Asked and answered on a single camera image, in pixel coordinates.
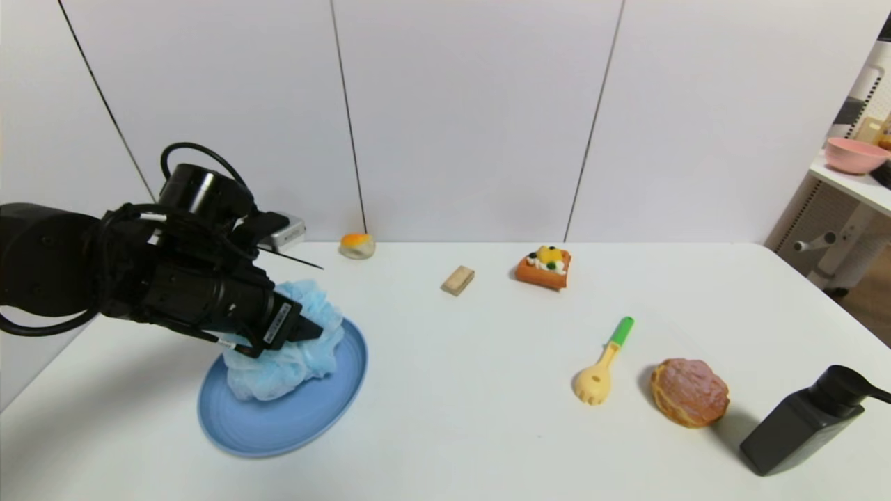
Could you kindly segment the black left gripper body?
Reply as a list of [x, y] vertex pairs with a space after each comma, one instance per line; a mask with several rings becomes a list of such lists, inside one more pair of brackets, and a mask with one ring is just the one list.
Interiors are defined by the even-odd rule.
[[232, 351], [250, 359], [303, 339], [303, 304], [292, 282], [227, 281], [210, 314], [210, 332], [232, 336]]

